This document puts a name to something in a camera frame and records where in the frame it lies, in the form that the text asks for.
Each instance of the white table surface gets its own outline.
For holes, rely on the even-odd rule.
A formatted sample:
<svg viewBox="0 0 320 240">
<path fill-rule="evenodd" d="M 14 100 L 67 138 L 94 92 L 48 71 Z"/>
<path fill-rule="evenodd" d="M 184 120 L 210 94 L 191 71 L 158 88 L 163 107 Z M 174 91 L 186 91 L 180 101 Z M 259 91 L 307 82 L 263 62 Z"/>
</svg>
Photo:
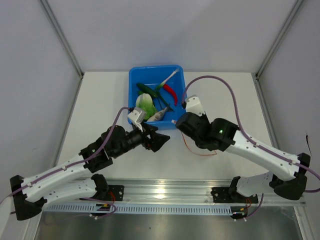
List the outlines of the white table surface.
<svg viewBox="0 0 320 240">
<path fill-rule="evenodd" d="M 202 75 L 215 75 L 232 87 L 244 129 L 252 136 L 270 143 L 266 123 L 250 73 L 184 72 L 185 85 Z M 197 94 L 210 121 L 225 118 L 237 123 L 229 90 L 219 81 L 202 79 L 194 83 L 188 96 Z M 128 72 L 86 72 L 72 113 L 58 164 L 64 163 L 105 132 L 113 123 L 118 110 L 128 106 Z M 118 125 L 127 131 L 132 127 L 123 111 Z M 267 172 L 249 160 L 231 153 L 217 151 L 215 156 L 197 156 L 186 148 L 181 132 L 159 131 L 171 139 L 156 153 L 142 146 L 113 160 L 113 165 L 100 170 L 106 178 L 120 179 L 184 179 L 231 180 L 235 176 L 253 176 Z M 187 142 L 197 153 L 191 139 Z"/>
</svg>

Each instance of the blue bin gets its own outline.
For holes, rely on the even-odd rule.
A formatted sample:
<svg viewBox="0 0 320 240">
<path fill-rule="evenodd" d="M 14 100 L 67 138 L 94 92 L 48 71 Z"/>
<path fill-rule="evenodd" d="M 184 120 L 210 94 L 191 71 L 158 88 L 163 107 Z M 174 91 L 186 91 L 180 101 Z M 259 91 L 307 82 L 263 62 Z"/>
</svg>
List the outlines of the blue bin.
<svg viewBox="0 0 320 240">
<path fill-rule="evenodd" d="M 175 100 L 170 93 L 163 88 L 159 91 L 161 96 L 168 104 L 170 104 L 170 107 L 174 111 L 166 112 L 162 121 L 148 122 L 148 124 L 158 127 L 159 130 L 175 129 L 176 126 L 172 123 L 172 120 L 177 121 L 186 112 L 181 106 L 182 94 L 186 88 L 183 68 L 179 65 L 142 66 L 134 67 L 129 72 L 129 107 L 131 108 L 136 106 L 139 91 L 137 83 L 147 85 L 154 90 L 156 86 L 169 77 L 177 68 L 179 71 L 166 82 L 166 84 L 168 84 L 176 93 L 178 98 L 177 105 L 175 106 Z M 161 100 L 160 102 L 162 107 L 165 108 L 165 104 Z M 158 111 L 161 110 L 157 99 L 154 100 L 154 105 Z"/>
</svg>

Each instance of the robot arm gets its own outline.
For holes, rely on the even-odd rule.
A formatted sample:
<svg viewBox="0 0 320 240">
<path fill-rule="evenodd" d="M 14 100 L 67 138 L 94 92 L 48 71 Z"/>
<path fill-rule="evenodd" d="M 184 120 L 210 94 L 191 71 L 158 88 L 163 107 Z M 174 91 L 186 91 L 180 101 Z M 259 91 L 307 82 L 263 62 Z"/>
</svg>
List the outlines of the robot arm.
<svg viewBox="0 0 320 240">
<path fill-rule="evenodd" d="M 187 112 L 179 118 L 175 126 L 192 138 L 197 147 L 236 154 L 270 171 L 252 177 L 233 178 L 227 191 L 229 195 L 227 201 L 243 203 L 245 198 L 252 195 L 272 192 L 290 200 L 298 200 L 302 196 L 307 184 L 306 170 L 285 162 L 269 152 L 283 155 L 306 167 L 310 164 L 309 155 L 283 152 L 249 135 L 256 143 L 253 144 L 247 140 L 236 124 L 223 118 L 217 118 L 210 123 L 196 95 L 188 97 L 185 103 Z M 222 198 L 217 198 L 218 195 L 215 193 L 213 199 L 216 197 L 217 202 L 223 202 Z"/>
<path fill-rule="evenodd" d="M 32 218 L 42 211 L 42 207 L 67 200 L 86 197 L 102 200 L 109 187 L 101 174 L 95 174 L 84 181 L 64 184 L 112 165 L 112 158 L 116 159 L 139 145 L 157 152 L 170 137 L 157 133 L 157 127 L 143 123 L 145 114 L 136 107 L 128 115 L 135 126 L 134 129 L 126 132 L 122 126 L 116 125 L 102 151 L 91 160 L 86 161 L 103 144 L 111 127 L 67 162 L 32 177 L 23 178 L 19 175 L 12 177 L 10 179 L 12 192 L 23 188 L 22 191 L 13 194 L 17 219 Z"/>
</svg>

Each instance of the white plastic bracket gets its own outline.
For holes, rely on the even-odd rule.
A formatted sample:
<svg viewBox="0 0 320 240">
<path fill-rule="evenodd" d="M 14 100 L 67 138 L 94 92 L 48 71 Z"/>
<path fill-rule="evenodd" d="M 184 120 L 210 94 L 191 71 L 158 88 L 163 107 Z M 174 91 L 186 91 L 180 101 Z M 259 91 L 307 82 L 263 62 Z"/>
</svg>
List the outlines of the white plastic bracket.
<svg viewBox="0 0 320 240">
<path fill-rule="evenodd" d="M 70 167 L 66 167 L 67 165 L 71 163 L 75 163 L 78 161 L 83 160 L 84 158 L 80 155 L 75 155 L 70 160 L 66 161 L 65 163 L 58 165 L 56 167 L 53 167 L 47 171 L 44 171 L 38 175 L 26 177 L 23 179 L 23 183 L 21 186 L 30 185 L 31 182 L 33 182 L 36 179 L 39 179 L 43 175 L 46 175 L 54 170 L 62 169 L 59 172 L 56 172 L 32 185 L 32 187 L 27 187 L 22 190 L 23 194 L 27 195 L 26 200 L 29 202 L 36 202 L 40 198 L 42 198 L 46 193 L 51 191 L 52 189 L 57 188 L 60 185 L 63 185 L 73 179 L 79 178 L 83 175 L 91 175 L 92 173 L 88 168 L 84 168 L 84 163 L 80 163 L 77 165 L 73 165 Z"/>
<path fill-rule="evenodd" d="M 187 113 L 193 113 L 200 117 L 206 114 L 197 95 L 192 95 L 190 97 L 187 97 L 185 99 L 185 102 L 186 102 L 185 110 Z"/>
<path fill-rule="evenodd" d="M 284 156 L 289 160 L 293 160 L 297 163 L 300 163 L 298 156 L 287 153 L 284 151 L 281 151 L 279 149 L 276 149 L 272 146 L 269 146 L 254 137 L 248 135 L 253 141 L 257 143 L 257 145 L 263 146 L 270 151 Z M 248 159 L 259 166 L 269 170 L 273 174 L 275 174 L 279 179 L 283 181 L 290 181 L 292 179 L 295 179 L 295 173 L 299 171 L 299 167 L 296 165 L 292 165 L 289 162 L 286 162 L 260 148 L 258 148 L 256 145 L 253 145 L 251 142 L 249 142 L 245 136 L 242 134 L 241 131 L 237 130 L 233 140 L 235 141 L 234 145 L 230 145 L 226 152 L 239 155 L 241 157 L 244 157 L 245 159 Z"/>
<path fill-rule="evenodd" d="M 96 187 L 95 181 L 91 178 L 66 184 L 44 195 L 43 198 L 47 202 L 43 206 L 48 207 L 53 204 L 64 203 L 79 198 L 93 197 L 97 193 Z"/>
<path fill-rule="evenodd" d="M 135 125 L 138 129 L 140 129 L 141 132 L 143 132 L 144 130 L 141 126 L 141 123 L 145 119 L 146 114 L 147 113 L 141 108 L 135 107 L 133 111 L 128 114 L 128 119 L 130 119 L 133 125 Z"/>
<path fill-rule="evenodd" d="M 272 172 L 266 172 L 256 176 L 242 176 L 236 184 L 236 191 L 245 197 L 250 197 L 254 194 L 273 193 L 274 189 L 269 186 L 273 175 L 274 174 Z"/>
</svg>

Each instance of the red chili pepper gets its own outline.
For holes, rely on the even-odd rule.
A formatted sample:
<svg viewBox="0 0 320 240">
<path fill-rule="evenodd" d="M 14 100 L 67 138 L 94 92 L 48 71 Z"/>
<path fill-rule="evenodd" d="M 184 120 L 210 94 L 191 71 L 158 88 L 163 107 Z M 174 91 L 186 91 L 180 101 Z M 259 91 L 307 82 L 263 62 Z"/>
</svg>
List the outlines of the red chili pepper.
<svg viewBox="0 0 320 240">
<path fill-rule="evenodd" d="M 163 89 L 172 95 L 172 97 L 174 99 L 174 105 L 177 106 L 178 98 L 177 98 L 177 94 L 175 93 L 175 91 L 168 84 L 163 85 Z"/>
</svg>

